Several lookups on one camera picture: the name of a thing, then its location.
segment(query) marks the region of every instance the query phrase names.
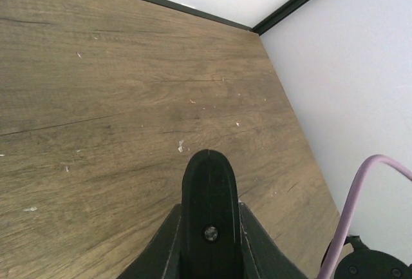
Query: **pink cable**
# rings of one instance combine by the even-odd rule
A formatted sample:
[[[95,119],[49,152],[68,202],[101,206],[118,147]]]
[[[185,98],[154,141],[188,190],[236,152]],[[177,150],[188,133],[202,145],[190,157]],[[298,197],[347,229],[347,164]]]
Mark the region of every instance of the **pink cable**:
[[[358,172],[356,172],[355,178],[353,179],[348,197],[346,198],[345,205],[343,206],[341,219],[337,224],[335,235],[333,236],[328,254],[326,255],[321,270],[316,277],[317,279],[329,279],[331,277],[339,259],[339,255],[341,254],[345,238],[348,235],[349,227],[355,212],[355,206],[359,198],[359,194],[361,193],[366,174],[372,165],[378,162],[391,166],[412,181],[412,171],[405,168],[401,163],[385,155],[372,155],[362,163],[358,169]]]

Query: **wooden floor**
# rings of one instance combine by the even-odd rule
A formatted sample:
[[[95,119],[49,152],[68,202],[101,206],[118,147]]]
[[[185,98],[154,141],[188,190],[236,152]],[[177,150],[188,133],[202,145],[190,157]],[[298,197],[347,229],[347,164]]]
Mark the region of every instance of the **wooden floor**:
[[[0,41],[1,278],[116,277],[203,148],[316,275],[338,213],[256,34],[139,0],[0,0]]]

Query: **cable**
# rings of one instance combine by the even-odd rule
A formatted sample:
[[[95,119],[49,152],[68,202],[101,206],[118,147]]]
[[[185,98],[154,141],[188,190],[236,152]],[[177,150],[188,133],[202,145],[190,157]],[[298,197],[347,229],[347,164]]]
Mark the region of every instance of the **cable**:
[[[329,245],[328,245],[328,248],[326,248],[326,251],[325,251],[324,254],[323,254],[323,258],[322,258],[322,262],[321,262],[321,267],[322,267],[322,265],[323,265],[324,259],[326,258],[326,255],[327,255],[328,252],[329,252],[329,248],[330,248],[330,245],[331,245],[331,244],[332,244],[332,241],[330,241],[330,243],[329,243]],[[360,250],[368,250],[368,249],[369,249],[368,246],[365,245],[365,244],[362,242],[360,236],[356,236],[356,235],[347,236],[346,239],[345,239],[345,242],[343,243],[343,246],[345,246],[345,245],[347,245],[347,244],[350,244],[350,245],[352,246],[353,252],[360,251]]]
[[[381,162],[386,165],[391,166],[399,173],[403,174],[406,178],[412,181],[412,171],[405,168],[401,163],[385,156],[385,155],[372,155],[367,158],[358,172],[356,172],[355,178],[353,179],[352,185],[350,187],[348,197],[346,197],[345,205],[343,206],[341,219],[337,224],[335,235],[333,236],[332,243],[329,248],[329,252],[326,255],[324,264],[317,275],[317,279],[329,279],[335,269],[336,263],[341,254],[343,243],[348,235],[349,227],[355,212],[355,206],[361,193],[362,185],[364,183],[365,177],[372,165]]]

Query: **metal screw head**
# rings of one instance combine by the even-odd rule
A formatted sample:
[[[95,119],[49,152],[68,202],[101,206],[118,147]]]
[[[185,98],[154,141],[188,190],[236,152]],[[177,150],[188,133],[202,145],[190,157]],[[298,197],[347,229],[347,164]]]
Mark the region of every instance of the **metal screw head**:
[[[391,273],[392,273],[392,276],[394,276],[395,278],[402,277],[402,272],[397,268],[392,269]]]
[[[358,269],[355,266],[350,266],[349,267],[349,273],[350,274],[357,274],[358,273]]]
[[[215,242],[219,236],[218,229],[214,226],[207,226],[203,235],[208,242]]]

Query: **white dust particle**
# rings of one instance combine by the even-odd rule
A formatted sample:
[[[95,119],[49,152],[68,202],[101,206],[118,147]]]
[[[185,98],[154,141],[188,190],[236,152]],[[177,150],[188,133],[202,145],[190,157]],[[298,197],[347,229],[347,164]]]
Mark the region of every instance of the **white dust particle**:
[[[179,140],[179,148],[178,148],[179,152],[183,152],[183,139]]]
[[[195,6],[192,6],[192,5],[188,5],[188,4],[185,4],[185,3],[180,3],[180,4],[183,5],[183,6],[187,6],[187,7],[193,8],[194,10],[196,9],[196,7],[195,7]]]
[[[30,207],[30,208],[26,208],[23,211],[36,211],[37,207]]]

